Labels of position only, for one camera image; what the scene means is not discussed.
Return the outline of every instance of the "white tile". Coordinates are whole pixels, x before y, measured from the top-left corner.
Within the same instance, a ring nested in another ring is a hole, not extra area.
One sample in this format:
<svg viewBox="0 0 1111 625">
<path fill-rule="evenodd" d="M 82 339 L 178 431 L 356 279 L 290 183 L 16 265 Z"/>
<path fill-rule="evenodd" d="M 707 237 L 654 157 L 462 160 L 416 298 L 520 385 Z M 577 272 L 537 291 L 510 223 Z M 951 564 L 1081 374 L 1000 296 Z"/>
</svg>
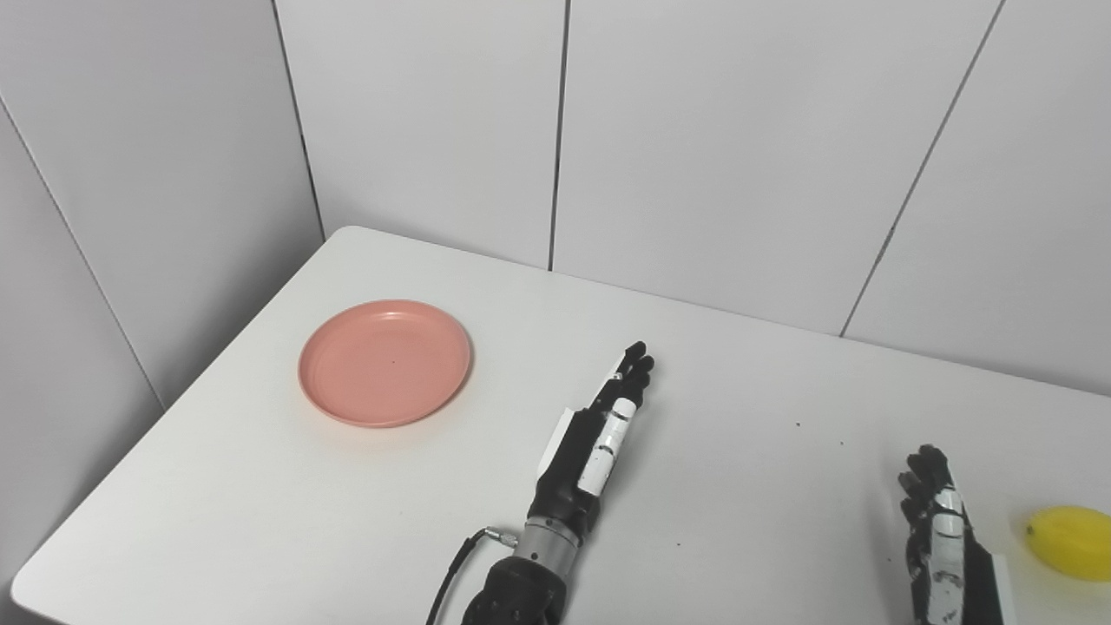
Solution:
<svg viewBox="0 0 1111 625">
<path fill-rule="evenodd" d="M 0 92 L 164 401 L 321 242 L 269 2 L 0 3 Z"/>
<path fill-rule="evenodd" d="M 279 0 L 326 230 L 547 265 L 562 0 Z"/>
<path fill-rule="evenodd" d="M 1109 31 L 1007 2 L 848 336 L 1111 394 Z"/>
<path fill-rule="evenodd" d="M 556 269 L 840 332 L 995 7 L 573 3 Z"/>
<path fill-rule="evenodd" d="M 8 584 L 161 407 L 0 108 L 0 622 Z"/>
</svg>

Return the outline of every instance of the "plate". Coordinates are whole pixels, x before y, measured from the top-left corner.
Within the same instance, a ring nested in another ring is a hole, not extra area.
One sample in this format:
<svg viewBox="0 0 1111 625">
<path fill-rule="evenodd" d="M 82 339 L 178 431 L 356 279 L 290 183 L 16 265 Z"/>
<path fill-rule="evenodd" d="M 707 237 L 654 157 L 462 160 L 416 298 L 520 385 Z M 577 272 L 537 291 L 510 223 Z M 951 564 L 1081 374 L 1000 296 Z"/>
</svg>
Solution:
<svg viewBox="0 0 1111 625">
<path fill-rule="evenodd" d="M 298 376 L 327 415 L 364 427 L 393 427 L 443 406 L 467 377 L 471 346 L 451 315 L 404 299 L 340 312 L 304 344 Z"/>
</svg>

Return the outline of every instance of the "yellow lemon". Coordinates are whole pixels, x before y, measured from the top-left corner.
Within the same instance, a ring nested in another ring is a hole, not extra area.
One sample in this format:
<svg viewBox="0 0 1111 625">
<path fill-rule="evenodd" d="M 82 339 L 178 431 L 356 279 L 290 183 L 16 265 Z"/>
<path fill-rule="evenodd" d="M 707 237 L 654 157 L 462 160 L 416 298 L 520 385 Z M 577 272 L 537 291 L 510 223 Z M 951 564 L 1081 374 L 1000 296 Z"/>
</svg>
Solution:
<svg viewBox="0 0 1111 625">
<path fill-rule="evenodd" d="M 1111 582 L 1111 516 L 1080 506 L 1038 511 L 1027 545 L 1042 562 L 1079 579 Z"/>
</svg>

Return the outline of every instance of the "cable connector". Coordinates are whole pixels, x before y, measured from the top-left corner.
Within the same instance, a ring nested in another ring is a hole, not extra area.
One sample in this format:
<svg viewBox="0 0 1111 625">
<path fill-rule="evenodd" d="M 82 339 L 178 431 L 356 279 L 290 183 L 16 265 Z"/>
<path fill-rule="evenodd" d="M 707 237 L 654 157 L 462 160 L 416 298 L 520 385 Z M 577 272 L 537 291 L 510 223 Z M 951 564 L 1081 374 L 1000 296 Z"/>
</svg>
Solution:
<svg viewBox="0 0 1111 625">
<path fill-rule="evenodd" d="M 501 530 L 498 530 L 497 527 L 484 527 L 482 530 L 482 533 L 486 534 L 488 538 L 493 538 L 494 541 L 498 541 L 499 543 L 506 545 L 510 550 L 517 548 L 518 538 L 514 534 L 510 534 L 509 532 L 503 532 Z"/>
</svg>

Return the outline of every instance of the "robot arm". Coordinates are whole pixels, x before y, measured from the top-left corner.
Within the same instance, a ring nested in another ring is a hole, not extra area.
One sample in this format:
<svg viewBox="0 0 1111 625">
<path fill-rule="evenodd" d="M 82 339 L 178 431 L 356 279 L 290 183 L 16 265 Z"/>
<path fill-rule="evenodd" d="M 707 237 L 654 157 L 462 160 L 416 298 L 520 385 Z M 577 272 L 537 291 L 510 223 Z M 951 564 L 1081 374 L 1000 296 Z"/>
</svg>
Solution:
<svg viewBox="0 0 1111 625">
<path fill-rule="evenodd" d="M 977 542 L 945 455 L 923 445 L 907 465 L 899 485 L 915 624 L 1014 625 L 1005 563 Z"/>
<path fill-rule="evenodd" d="M 591 405 L 561 420 L 524 532 L 513 555 L 490 568 L 463 625 L 557 625 L 563 618 L 568 574 L 601 511 L 599 497 L 653 364 L 644 344 L 634 344 Z"/>
</svg>

